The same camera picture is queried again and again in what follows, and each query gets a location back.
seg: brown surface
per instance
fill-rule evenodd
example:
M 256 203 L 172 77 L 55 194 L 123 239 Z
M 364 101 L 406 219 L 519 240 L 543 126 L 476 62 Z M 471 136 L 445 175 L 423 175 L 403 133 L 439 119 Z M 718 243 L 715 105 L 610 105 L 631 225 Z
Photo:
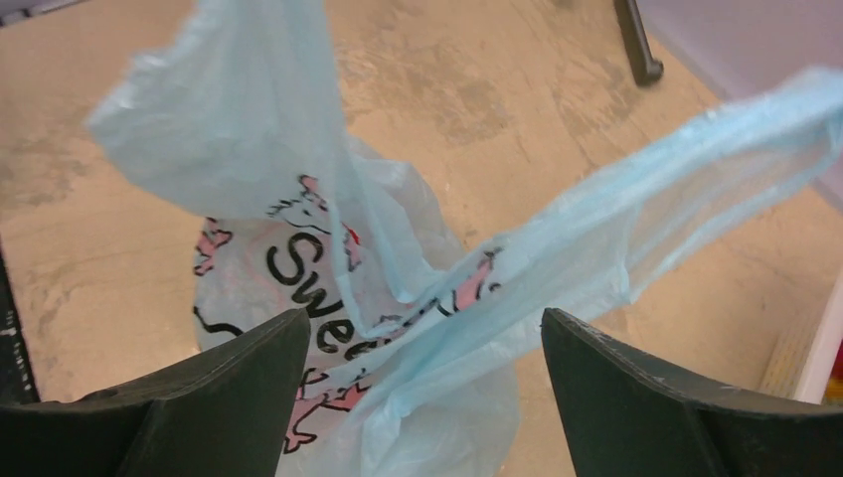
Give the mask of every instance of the brown surface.
M 195 352 L 199 221 L 130 187 L 81 121 L 187 0 L 91 0 L 0 30 L 0 235 L 44 398 L 72 399 Z M 610 0 L 330 0 L 352 132 L 414 162 L 473 246 L 716 102 L 658 44 L 637 89 Z M 843 263 L 812 191 L 707 247 L 602 320 L 615 336 L 758 385 L 782 324 L 811 322 Z M 573 475 L 540 353 L 503 476 Z

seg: wooden tabletop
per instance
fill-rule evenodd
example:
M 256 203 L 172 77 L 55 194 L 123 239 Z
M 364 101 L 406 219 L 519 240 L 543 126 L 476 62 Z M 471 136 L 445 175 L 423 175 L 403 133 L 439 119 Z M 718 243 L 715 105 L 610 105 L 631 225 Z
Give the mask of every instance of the wooden tabletop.
M 417 165 L 468 247 L 717 102 L 657 42 L 665 77 L 637 88 L 611 0 L 417 3 L 327 2 L 345 109 L 353 133 Z M 196 352 L 199 219 L 128 185 L 83 127 L 190 4 L 90 0 L 0 30 L 0 237 L 45 399 Z M 755 388 L 782 327 L 821 314 L 840 237 L 843 220 L 806 191 L 600 325 Z M 540 352 L 517 367 L 524 425 L 501 475 L 573 475 Z

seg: plastic bag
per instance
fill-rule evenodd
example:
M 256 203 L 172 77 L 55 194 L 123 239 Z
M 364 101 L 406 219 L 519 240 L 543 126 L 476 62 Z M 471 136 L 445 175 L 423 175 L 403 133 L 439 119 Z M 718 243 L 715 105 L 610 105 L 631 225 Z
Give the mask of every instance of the plastic bag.
M 90 129 L 125 176 L 209 219 L 203 349 L 310 313 L 284 477 L 493 475 L 518 425 L 510 363 L 546 306 L 590 320 L 839 156 L 843 74 L 692 120 L 464 253 L 408 164 L 345 130 L 319 2 L 204 0 Z

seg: translucent plastic bag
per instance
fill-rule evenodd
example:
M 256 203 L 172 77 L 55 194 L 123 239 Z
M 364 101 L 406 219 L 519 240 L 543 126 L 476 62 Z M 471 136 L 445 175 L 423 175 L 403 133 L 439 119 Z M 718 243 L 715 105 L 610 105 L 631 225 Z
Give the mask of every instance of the translucent plastic bag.
M 812 71 L 466 254 L 415 169 L 347 135 L 319 2 L 198 5 L 90 128 L 130 181 L 213 217 L 194 268 L 203 349 L 310 313 L 283 477 L 493 475 L 518 425 L 509 365 L 540 346 L 544 307 L 590 320 L 631 302 L 841 150 L 843 74 Z

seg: wooden table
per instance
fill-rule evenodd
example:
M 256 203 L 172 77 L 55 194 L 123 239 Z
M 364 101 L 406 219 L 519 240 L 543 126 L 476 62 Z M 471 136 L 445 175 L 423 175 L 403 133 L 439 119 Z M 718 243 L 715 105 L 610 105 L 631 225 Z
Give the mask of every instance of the wooden table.
M 196 352 L 199 220 L 129 186 L 82 122 L 188 0 L 90 0 L 0 30 L 0 237 L 43 397 L 69 400 Z M 330 0 L 351 131 L 414 162 L 466 246 L 716 103 L 655 43 L 633 84 L 611 0 Z M 601 326 L 754 388 L 782 326 L 821 313 L 843 220 L 812 191 L 702 250 Z M 573 475 L 539 352 L 503 476 Z

